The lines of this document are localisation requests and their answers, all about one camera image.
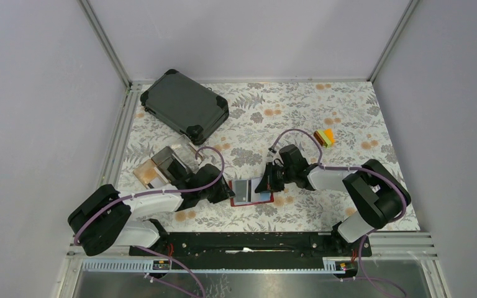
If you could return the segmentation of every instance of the card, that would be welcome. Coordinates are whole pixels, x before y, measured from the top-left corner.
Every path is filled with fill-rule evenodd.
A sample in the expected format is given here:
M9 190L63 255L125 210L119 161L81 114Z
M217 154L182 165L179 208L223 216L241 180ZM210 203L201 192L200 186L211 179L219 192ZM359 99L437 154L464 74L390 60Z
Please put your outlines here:
M255 193L255 188L260 181L261 178L229 181L229 186L235 193L235 197L231 198L231 206L238 207L273 202L272 193Z

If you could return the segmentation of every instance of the black suitcase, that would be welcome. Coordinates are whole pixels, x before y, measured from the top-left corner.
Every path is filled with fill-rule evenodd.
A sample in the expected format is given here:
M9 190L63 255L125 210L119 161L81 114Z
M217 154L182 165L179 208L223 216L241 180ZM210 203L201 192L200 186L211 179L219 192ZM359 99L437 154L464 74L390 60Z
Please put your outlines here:
M145 110L195 145L229 117L227 101L177 70L168 70L140 96Z

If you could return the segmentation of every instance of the floral pattern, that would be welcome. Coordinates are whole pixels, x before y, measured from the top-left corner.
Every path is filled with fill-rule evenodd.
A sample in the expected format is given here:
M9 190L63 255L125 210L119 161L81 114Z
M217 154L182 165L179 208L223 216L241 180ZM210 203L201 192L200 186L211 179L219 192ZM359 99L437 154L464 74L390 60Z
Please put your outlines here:
M332 129L335 143L323 148L327 165L361 165L380 160L404 184L389 134L370 83L219 83L204 84L228 100L230 117L205 145L217 148L225 158L225 178L245 179L262 175L264 157L275 138L285 129L312 133ZM125 149L118 189L138 191L143 185L132 171L178 134L142 107L137 107ZM295 144L309 162L317 161L317 148L306 136L291 132L278 148ZM210 151L211 161L220 161ZM229 201L153 217L170 232L270 232L328 231L356 211L346 192L306 191L287 184L269 204L231 207ZM412 209L385 230L419 230Z

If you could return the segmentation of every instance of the wire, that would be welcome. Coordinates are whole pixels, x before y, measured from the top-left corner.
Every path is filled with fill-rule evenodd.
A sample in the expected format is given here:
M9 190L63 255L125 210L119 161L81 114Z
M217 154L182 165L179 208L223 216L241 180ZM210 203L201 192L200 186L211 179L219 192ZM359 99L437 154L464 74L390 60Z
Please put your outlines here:
M352 250L352 258L350 259L350 262L353 263L356 258L357 258L357 251Z
M202 290L202 296L197 296L193 293L188 292L187 290L183 289L182 287L179 287L177 285L168 283L166 281L162 281L161 279L158 279L158 278L152 279L153 281L158 281L159 283L162 283L166 286L177 289L177 290L179 290L179 291L181 291L181 292L183 292L183 293L185 293L189 296L192 296L194 298L205 298L206 297L206 290L204 289L204 286L202 286L202 283L200 282L200 279L198 279L196 277L196 275L194 275L194 273L186 265L184 265L182 262L178 261L177 259L171 258L170 256L166 256L166 255L163 255L161 253L157 253L156 251L150 250L150 249L145 248L143 246L135 245L134 247L140 248L141 250L145 251L146 253L150 253L152 255L159 256L161 258L166 258L166 259L170 260L171 262L175 262L176 264L180 265L180 267L184 268L184 270L187 271L193 277L194 281L196 281L196 283L198 284L198 287L200 287L200 290Z
M205 185L205 186L201 186L201 187L197 187L197 188L192 188L192 189L167 189L167 190L162 190L162 189L159 189L159 190L151 190L151 191L145 191L145 192L140 192L138 194L135 194L134 195L134 198L136 197L141 197L141 196L146 196L146 195L149 195L149 194L161 194L161 193L186 193L186 192L196 192L196 191L201 191L203 189L206 189L206 188L209 188L211 187L213 184L217 183L223 173L224 173L224 166L225 166L225 163L224 163L224 157L222 156L222 154L216 150L215 148L213 147L210 147L210 146L203 146L203 147L200 147L198 148L198 150L196 150L196 153L194 154L195 157L198 157L199 156L199 152L203 149L211 149L213 151L215 151L218 156L220 157L220 161L222 163L222 167L220 169L220 173L219 175L216 177L215 180L213 180L211 183ZM100 209L98 212L96 212L89 220L87 220L85 222L85 224L80 228L80 230L78 230L78 233L76 233L76 235L74 236L74 245L76 246L80 246L80 236L81 234L91 225L92 222L94 222L99 216L101 216L101 214L103 214L104 212L108 211L112 206L120 203L120 202L123 202L125 200L128 200L128 199L132 199L133 196L129 195L129 196L125 196L125 197L120 197L110 203L108 203L105 207L103 207L102 209ZM206 297L206 290L204 289L204 286L202 286L202 283L200 282L200 280L194 275L194 273L189 270L189 268L187 268L187 266L185 266L184 264L180 263L179 261L177 261L176 259L174 258L171 258L171 257L168 257L166 255L163 255L161 253L157 253L156 251L152 251L152 250L149 250L148 248L144 248L144 247L141 247L141 246L135 246L137 248L140 248L141 250L143 251L146 251L148 253L151 253L153 255L156 255L156 256L160 256L162 258L167 258L168 260L171 260L172 262L175 262L177 264L179 264L182 268L184 268L192 277L193 279L196 281L196 283L198 284L198 286L200 287L200 290L202 290L202 298L205 298ZM162 283L162 284L165 284L167 286L170 286L170 287L173 287L181 292L184 292L186 293L187 295L191 295L193 297L196 297L196 298L200 298L199 296L196 296L192 293L189 293L188 291L178 287L178 286L175 286L173 284L170 284L166 281L161 281L159 279L156 279L156 281Z
M393 218L390 222L395 222L397 220L399 220L400 218L402 218L405 213L407 212L407 201L405 200L405 196L403 196L403 193L399 190L399 188L394 185L394 183L392 183L392 181L390 181L387 177L379 174L379 173L376 173L370 169L365 169L365 168L362 168L360 166L323 166L322 163L321 163L321 159L322 159L322 150L321 150L321 146L320 144L317 142L317 140L309 133L305 132L304 130L302 129L287 129L285 130L284 132L282 132L278 137L277 139L275 139L275 142L273 142L273 145L270 147L272 150L275 150L275 146L277 146L277 143L279 142L279 140L281 139L281 137L288 133L288 132L292 132L292 131L295 131L295 132L302 132L304 133L305 135L307 135L314 143L315 145L317 146L317 149L319 150L319 157L317 159L317 164L319 165L320 168L322 169L329 169L329 170L333 170L333 171L352 171L352 170L357 170L357 171L362 171L362 172L366 172L368 174L371 174L372 176L374 177L377 177L379 178L380 180L382 180L383 182L385 182L388 186L390 186L390 188L392 188L396 194L398 194L399 198L401 199L401 212L399 213L398 216L396 216L395 218ZM368 280L372 286L374 286L376 288L376 290L380 291L380 293L382 293L383 295L385 295L386 297L390 297L390 298L406 298L407 297L407 292L399 285L397 285L396 283L390 281L389 279L384 279L384 278L371 278L368 276L368 274L366 273L365 271L365 267L363 265L363 262L361 260L361 255L362 255L362 251L363 251L363 244L366 240L366 238L368 237L368 235L370 233L373 233L375 232L376 229L373 229L372 231L368 232L367 234L363 235L360 239L360 244L359 244L359 254L358 254L358 263L359 263L359 267L361 268L361 271L363 272L363 275L365 276L364 278L356 278L356 279L366 279ZM402 293L403 293L403 297L398 297L398 296L394 296L394 295L391 295L389 294L388 292L386 292L385 290L383 290L382 288L378 287L373 281L380 281L380 282L384 282L384 283L388 283L388 284L391 284L392 286L398 288Z
M169 251L168 256L173 256L173 253L175 252L175 247L172 243L170 243L169 246L171 246L171 248L167 247Z

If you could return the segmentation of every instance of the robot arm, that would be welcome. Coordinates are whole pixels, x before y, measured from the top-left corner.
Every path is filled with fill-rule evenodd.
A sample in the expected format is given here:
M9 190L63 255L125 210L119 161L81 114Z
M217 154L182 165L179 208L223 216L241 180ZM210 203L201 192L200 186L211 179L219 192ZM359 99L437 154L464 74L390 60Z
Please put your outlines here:
M111 184L98 188L70 216L68 224L77 234L85 223L102 208L121 197L128 199L104 212L79 236L79 243L88 256L102 253L111 246L152 246L162 235L148 219L158 212L175 212L196 206L203 199L210 203L224 201L235 194L223 177L211 187L220 170L206 164L188 179L176 180L158 189L140 192L119 192ZM203 188L196 192L180 193L182 189Z
M323 169L317 163L309 164L295 145L280 149L282 159L275 157L276 152L268 155L263 179L255 192L282 191L284 183L296 183L298 187L310 191L334 190L347 191L357 211L344 222L334 227L347 243L353 243L374 229L381 229L391 222L402 210L402 199L382 179L364 171L342 171ZM363 166L374 174L381 175L394 184L411 203L409 193L377 160L368 160Z

